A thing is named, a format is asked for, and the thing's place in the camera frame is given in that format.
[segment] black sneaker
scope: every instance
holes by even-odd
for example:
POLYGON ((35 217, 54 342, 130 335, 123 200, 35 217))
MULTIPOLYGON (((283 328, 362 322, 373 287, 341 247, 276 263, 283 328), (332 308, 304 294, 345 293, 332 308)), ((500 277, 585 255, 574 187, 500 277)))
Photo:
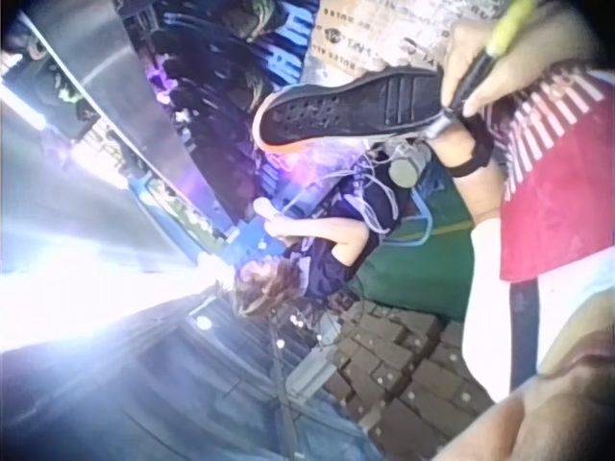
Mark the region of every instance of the black sneaker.
POLYGON ((415 137, 442 109, 440 85, 437 72, 392 67, 338 87, 287 86, 257 110, 253 136, 273 154, 303 151, 317 138, 415 137))

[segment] metal shelf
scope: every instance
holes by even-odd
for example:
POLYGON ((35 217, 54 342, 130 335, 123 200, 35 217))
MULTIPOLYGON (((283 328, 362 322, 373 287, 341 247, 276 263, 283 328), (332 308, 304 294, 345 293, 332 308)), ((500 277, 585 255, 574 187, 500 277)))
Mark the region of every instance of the metal shelf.
POLYGON ((157 101, 111 0, 42 0, 22 15, 72 83, 175 192, 216 223, 213 191, 157 101))

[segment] green floor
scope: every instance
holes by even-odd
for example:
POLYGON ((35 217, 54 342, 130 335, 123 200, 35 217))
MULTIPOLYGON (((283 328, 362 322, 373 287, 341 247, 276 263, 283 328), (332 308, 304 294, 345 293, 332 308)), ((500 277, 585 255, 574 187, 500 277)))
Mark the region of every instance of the green floor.
MULTIPOLYGON (((420 247, 380 246, 357 273, 351 288, 368 300, 435 313, 462 321, 470 291, 474 257, 472 224, 451 185, 430 196, 433 233, 420 247)), ((405 223, 393 238, 415 239, 424 226, 405 223)))

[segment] black strap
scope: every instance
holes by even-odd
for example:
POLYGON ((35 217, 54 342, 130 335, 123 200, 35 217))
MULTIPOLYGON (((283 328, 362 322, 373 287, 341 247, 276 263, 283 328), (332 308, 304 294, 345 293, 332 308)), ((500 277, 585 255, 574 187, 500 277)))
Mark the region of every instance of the black strap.
POLYGON ((538 279, 510 285, 512 370, 510 392, 536 375, 540 299, 538 279))
POLYGON ((493 135, 487 130, 484 121, 480 117, 475 115, 465 119, 463 120, 463 125, 475 139, 476 144, 474 151, 472 151, 472 158, 458 166, 447 168, 453 178, 463 178, 474 173, 479 168, 484 168, 489 163, 493 153, 493 135))

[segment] red fabric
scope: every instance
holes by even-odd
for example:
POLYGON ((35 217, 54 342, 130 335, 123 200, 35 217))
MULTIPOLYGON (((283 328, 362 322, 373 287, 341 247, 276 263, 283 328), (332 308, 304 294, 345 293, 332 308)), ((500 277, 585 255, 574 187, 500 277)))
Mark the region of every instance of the red fabric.
POLYGON ((613 85, 560 69, 515 102, 502 206, 501 276, 511 282, 612 246, 615 231, 613 85))

